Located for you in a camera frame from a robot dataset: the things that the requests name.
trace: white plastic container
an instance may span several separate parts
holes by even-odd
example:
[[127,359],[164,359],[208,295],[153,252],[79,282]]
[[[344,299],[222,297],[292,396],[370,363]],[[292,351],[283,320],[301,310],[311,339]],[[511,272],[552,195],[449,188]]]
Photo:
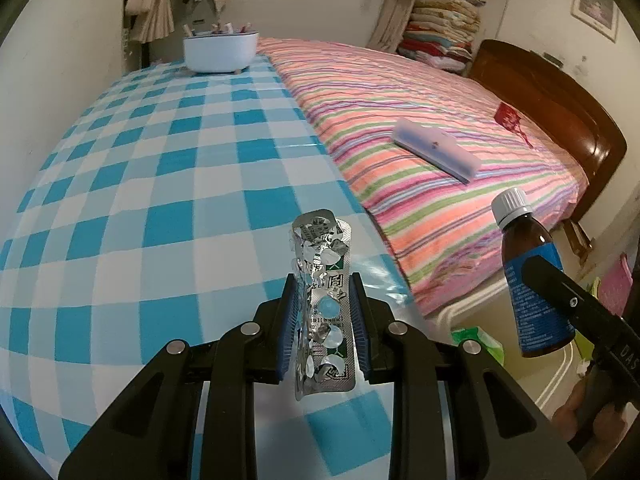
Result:
[[257,32],[184,38],[184,62],[194,72],[236,72],[249,66],[258,48]]

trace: green package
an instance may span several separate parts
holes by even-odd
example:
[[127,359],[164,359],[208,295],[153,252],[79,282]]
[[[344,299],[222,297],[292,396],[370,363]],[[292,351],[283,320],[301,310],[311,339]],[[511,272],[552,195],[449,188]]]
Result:
[[488,335],[488,333],[479,326],[459,328],[451,332],[451,337],[456,346],[467,339],[478,341],[501,366],[504,366],[504,348],[502,348],[502,343]]

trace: blue label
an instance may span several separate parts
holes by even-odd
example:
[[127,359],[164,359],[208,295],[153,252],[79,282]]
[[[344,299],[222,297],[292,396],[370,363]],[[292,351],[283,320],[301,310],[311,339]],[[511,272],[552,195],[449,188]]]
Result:
[[567,318],[522,283],[522,264],[536,254],[562,270],[560,255],[552,243],[536,247],[504,264],[518,327],[518,341],[523,352],[539,351],[575,335],[574,327]]

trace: empty blister pack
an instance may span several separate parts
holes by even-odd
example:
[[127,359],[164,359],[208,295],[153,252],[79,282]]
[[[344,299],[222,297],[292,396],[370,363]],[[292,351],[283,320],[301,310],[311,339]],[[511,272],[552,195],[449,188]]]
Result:
[[349,306],[351,227],[328,209],[291,225],[300,302],[296,399],[346,392],[356,384]]

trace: metal screw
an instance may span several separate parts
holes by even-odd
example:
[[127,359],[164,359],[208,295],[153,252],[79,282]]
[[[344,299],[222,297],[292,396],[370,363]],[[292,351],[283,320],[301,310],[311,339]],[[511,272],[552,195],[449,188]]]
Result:
[[393,323],[389,323],[389,332],[395,335],[404,335],[406,334],[407,328],[406,325],[400,321],[394,321]]
[[472,339],[467,339],[462,343],[462,349],[468,354],[479,354],[482,350],[480,343],[478,341],[473,341]]
[[169,341],[166,346],[166,351],[171,355],[178,355],[184,352],[186,348],[184,341],[180,341],[179,339],[174,339],[173,341]]
[[244,335],[256,335],[258,332],[260,332],[260,325],[254,323],[253,321],[250,321],[249,323],[245,323],[240,327],[240,332],[242,332]]

